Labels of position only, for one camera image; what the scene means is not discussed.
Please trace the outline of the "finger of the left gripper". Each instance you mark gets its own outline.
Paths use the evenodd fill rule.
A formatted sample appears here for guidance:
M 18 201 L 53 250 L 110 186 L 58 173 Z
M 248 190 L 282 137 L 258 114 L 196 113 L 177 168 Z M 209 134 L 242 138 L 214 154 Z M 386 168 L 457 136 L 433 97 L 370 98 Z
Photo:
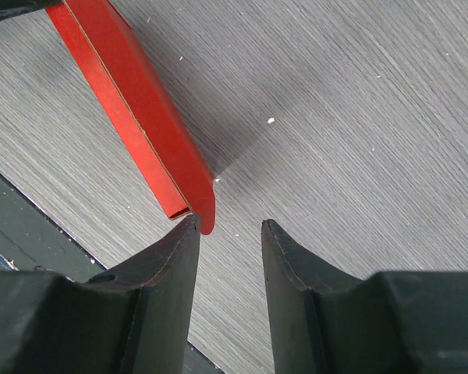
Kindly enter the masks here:
M 62 4 L 62 0 L 0 0 L 0 22 Z

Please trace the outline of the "red cardboard paper box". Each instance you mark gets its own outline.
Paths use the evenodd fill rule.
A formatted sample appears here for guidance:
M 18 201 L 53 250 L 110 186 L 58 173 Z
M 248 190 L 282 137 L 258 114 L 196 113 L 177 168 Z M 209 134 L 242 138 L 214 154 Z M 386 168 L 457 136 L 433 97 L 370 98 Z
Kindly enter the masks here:
M 165 215 L 215 225 L 213 175 L 132 28 L 109 1 L 46 10 Z

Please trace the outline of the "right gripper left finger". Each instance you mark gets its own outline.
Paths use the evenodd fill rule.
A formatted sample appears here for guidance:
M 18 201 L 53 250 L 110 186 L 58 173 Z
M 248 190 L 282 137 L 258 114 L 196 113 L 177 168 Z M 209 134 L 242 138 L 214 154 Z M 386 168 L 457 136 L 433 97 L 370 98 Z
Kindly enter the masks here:
M 0 270 L 0 373 L 180 373 L 199 229 L 189 215 L 84 283 Z

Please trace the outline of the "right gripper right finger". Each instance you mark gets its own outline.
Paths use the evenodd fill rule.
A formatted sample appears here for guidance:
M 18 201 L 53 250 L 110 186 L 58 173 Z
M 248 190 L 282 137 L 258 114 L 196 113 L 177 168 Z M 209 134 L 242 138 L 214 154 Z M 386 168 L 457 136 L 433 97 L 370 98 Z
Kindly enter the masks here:
M 468 373 L 468 271 L 361 280 L 274 220 L 261 247 L 277 373 Z

